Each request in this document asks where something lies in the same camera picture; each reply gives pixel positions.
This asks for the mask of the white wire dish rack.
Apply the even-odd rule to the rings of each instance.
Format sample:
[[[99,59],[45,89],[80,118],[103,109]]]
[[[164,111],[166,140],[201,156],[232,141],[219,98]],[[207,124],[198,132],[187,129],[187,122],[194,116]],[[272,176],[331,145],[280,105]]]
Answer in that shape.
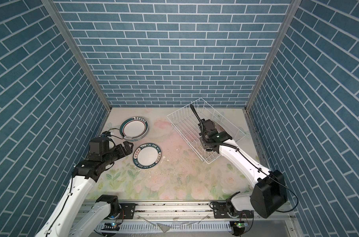
[[[199,98],[167,115],[172,127],[202,162],[211,164],[220,157],[213,143],[232,137],[236,142],[247,133],[235,126],[204,99]]]

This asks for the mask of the dark green rim plate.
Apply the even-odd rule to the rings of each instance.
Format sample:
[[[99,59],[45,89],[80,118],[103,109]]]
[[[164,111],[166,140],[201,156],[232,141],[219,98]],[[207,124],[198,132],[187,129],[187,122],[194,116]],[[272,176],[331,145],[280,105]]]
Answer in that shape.
[[[121,124],[119,131],[125,140],[136,142],[147,135],[149,124],[144,117],[132,117]]]

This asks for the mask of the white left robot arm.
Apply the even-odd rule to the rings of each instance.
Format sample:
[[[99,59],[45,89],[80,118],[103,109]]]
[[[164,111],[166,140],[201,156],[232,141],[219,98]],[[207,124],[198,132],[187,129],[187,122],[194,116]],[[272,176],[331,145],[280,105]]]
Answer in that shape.
[[[117,219],[122,210],[116,195],[101,195],[78,223],[75,218],[90,190],[117,160],[133,152],[133,143],[110,146],[108,137],[93,138],[87,157],[73,169],[70,182],[38,237],[88,237],[105,218]]]

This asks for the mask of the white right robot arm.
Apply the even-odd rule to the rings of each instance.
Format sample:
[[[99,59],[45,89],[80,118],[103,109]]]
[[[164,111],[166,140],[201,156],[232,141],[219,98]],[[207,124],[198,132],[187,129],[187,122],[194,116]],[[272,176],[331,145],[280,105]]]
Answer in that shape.
[[[229,160],[249,181],[251,195],[235,194],[228,203],[235,211],[254,210],[268,218],[288,200],[283,174],[271,171],[250,157],[226,131],[219,132],[215,123],[199,120],[200,141],[206,151],[214,151]]]

